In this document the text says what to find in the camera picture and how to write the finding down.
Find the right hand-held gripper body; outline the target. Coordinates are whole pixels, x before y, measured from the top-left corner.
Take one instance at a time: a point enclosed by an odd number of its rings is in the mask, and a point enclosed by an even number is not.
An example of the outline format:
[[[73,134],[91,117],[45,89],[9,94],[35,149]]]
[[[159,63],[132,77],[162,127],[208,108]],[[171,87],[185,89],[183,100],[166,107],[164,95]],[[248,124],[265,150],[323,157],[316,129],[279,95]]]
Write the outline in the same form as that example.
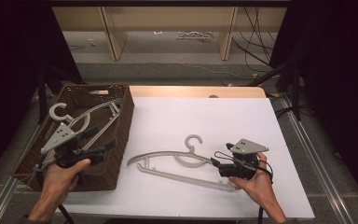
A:
[[[232,150],[232,164],[221,164],[219,174],[221,176],[236,176],[242,179],[251,179],[258,168],[258,152],[269,151],[268,147],[242,138],[234,145]]]

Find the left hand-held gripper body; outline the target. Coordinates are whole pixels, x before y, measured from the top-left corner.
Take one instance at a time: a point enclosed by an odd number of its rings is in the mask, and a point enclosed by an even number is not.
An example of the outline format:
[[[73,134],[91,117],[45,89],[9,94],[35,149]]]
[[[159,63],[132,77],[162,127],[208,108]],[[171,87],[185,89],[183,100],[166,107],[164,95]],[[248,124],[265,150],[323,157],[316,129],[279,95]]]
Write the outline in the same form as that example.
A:
[[[55,163],[61,168],[70,168],[84,159],[90,159],[92,165],[103,162],[106,157],[104,147],[82,149],[80,142],[85,138],[80,137],[81,133],[76,133],[68,125],[61,123],[40,150],[46,156],[42,165],[47,167]]]

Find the brown woven basket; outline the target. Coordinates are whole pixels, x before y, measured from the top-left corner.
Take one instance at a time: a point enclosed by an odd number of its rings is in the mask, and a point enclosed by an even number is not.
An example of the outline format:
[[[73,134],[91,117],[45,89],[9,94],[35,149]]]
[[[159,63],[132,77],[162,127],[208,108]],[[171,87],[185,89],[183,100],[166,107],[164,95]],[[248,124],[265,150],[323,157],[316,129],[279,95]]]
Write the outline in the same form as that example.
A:
[[[134,102],[129,86],[114,84],[66,85],[56,99],[55,104],[66,103],[66,108],[58,108],[56,113],[59,116],[69,114],[73,118],[78,117],[96,105],[113,100],[117,101],[120,115],[113,125],[91,147],[102,147],[114,137],[118,140],[118,145],[108,151],[107,157],[103,162],[91,165],[84,171],[80,177],[80,184],[75,187],[77,192],[113,190],[117,187],[120,165],[129,140]],[[108,108],[92,112],[90,126],[102,128],[110,116],[111,112]],[[59,124],[58,121],[53,120],[48,114],[38,135],[34,138],[28,149],[26,149],[25,155],[13,170],[12,176],[33,190],[41,190],[37,176],[39,172],[34,170],[41,156],[40,149],[46,144]]]

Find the grey plastic clothes hanger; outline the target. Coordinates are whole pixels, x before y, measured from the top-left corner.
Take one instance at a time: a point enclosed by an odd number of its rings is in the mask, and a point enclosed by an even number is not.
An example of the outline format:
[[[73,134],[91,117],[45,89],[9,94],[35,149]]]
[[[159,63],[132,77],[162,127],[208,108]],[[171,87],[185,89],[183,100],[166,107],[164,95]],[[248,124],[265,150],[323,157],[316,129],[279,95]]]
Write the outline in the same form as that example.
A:
[[[92,112],[95,112],[95,111],[97,111],[99,109],[102,109],[102,108],[108,108],[110,110],[111,116],[108,118],[107,123],[102,128],[99,128],[98,133],[94,137],[81,140],[80,147],[82,149],[92,149],[91,146],[94,145],[96,143],[96,141],[113,125],[113,123],[118,119],[118,117],[120,115],[120,110],[117,107],[117,101],[116,100],[108,101],[108,102],[96,105],[96,106],[88,109],[87,111],[83,112],[81,115],[79,115],[76,118],[73,118],[69,114],[59,116],[56,113],[56,110],[58,108],[66,108],[66,103],[57,103],[57,104],[53,105],[49,110],[50,117],[53,120],[58,121],[60,124],[64,123],[64,124],[68,125],[76,133],[83,132],[88,127],[91,127],[90,122],[91,122],[91,113]],[[39,162],[34,167],[34,170],[36,172],[42,173],[48,167],[48,166],[44,167],[42,165],[42,161],[45,158],[46,158],[46,156],[41,154]]]
[[[175,180],[187,184],[202,186],[210,189],[221,189],[226,191],[234,190],[235,187],[230,182],[227,183],[224,183],[223,181],[213,182],[213,181],[202,180],[190,176],[170,174],[170,173],[159,171],[156,168],[151,168],[149,166],[149,162],[151,158],[168,157],[168,156],[174,157],[179,164],[187,168],[199,168],[205,164],[212,164],[212,161],[210,159],[207,159],[195,153],[195,147],[190,144],[191,139],[197,139],[200,144],[202,143],[202,138],[200,136],[196,134],[191,134],[185,139],[185,146],[187,147],[187,152],[169,151],[169,150],[148,152],[130,158],[127,161],[127,165],[130,166],[131,164],[136,163],[138,170],[143,173],[160,176],[163,178],[168,178],[171,180]]]

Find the person's right hand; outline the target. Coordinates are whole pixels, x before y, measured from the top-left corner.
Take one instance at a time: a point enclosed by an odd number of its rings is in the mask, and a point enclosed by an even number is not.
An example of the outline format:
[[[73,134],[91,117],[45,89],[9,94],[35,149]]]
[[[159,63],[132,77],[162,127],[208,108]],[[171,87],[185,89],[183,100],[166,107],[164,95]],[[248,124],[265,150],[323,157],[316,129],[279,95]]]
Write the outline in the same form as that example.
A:
[[[250,180],[230,176],[228,180],[235,185],[235,189],[243,189],[248,196],[264,209],[276,203],[270,177],[267,173],[257,170]]]

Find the person's left hand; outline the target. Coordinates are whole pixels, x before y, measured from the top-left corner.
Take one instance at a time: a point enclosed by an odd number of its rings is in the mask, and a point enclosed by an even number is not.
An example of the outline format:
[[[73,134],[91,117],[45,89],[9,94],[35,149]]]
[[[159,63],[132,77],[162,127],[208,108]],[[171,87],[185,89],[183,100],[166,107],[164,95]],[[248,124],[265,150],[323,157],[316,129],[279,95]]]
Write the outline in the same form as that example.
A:
[[[55,209],[63,203],[69,192],[76,186],[77,175],[90,166],[90,160],[77,162],[70,168],[51,164],[44,176],[42,194],[39,201],[46,207]]]

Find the white table sheet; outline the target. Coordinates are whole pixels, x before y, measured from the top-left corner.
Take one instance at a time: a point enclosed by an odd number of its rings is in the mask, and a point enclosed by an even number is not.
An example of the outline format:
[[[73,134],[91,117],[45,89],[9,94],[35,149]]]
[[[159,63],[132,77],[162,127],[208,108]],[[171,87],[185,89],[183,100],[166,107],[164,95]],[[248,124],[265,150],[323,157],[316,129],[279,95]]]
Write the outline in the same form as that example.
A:
[[[314,217],[305,190],[267,98],[137,97],[130,137],[113,191],[73,192],[73,215],[177,219],[242,219],[258,205],[240,190],[212,189],[141,172],[130,158],[153,151],[195,152],[211,158],[242,138],[268,148],[273,188],[288,217]]]

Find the black metal stand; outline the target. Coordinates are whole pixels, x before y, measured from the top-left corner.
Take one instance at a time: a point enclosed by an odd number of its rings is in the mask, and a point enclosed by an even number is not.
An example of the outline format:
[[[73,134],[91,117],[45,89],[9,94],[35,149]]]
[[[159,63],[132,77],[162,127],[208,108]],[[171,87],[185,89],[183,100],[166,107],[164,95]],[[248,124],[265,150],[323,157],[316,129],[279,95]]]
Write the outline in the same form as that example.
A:
[[[264,76],[257,78],[247,87],[256,87],[272,77],[279,75],[275,88],[277,91],[286,91],[288,88],[292,90],[291,110],[297,120],[300,120],[299,115],[299,71],[297,69],[296,58],[289,57],[284,63],[272,69]]]

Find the light wooden shelf unit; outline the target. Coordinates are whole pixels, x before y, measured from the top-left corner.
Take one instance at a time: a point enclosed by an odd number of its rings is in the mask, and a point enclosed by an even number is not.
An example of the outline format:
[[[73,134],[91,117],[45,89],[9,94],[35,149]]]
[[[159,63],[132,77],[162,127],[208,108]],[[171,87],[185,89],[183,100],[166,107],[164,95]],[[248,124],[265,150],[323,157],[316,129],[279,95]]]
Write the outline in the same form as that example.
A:
[[[284,7],[54,7],[64,31],[103,32],[113,60],[121,56],[128,32],[217,32],[227,60],[235,32],[280,31]]]

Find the metal floor rail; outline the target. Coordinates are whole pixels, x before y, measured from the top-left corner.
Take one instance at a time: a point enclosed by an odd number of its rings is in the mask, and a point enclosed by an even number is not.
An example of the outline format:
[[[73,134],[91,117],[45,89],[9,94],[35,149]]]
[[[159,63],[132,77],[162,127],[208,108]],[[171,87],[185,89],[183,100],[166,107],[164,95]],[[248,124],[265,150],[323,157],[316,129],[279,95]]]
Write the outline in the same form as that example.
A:
[[[340,224],[354,224],[348,206],[339,195],[335,184],[333,183],[330,175],[327,173],[314,145],[310,141],[310,138],[305,131],[302,122],[296,118],[296,115],[293,111],[289,112],[289,118],[292,126],[294,127],[296,135],[310,161],[310,165],[316,174],[322,189],[324,190],[324,195],[326,196],[337,217],[338,222]]]
[[[31,145],[35,135],[40,129],[39,125],[29,128],[25,133],[18,132],[12,139],[9,147],[0,159],[0,221],[7,210],[7,207],[20,186],[21,182],[11,175],[12,169],[17,162],[23,157],[25,150]]]

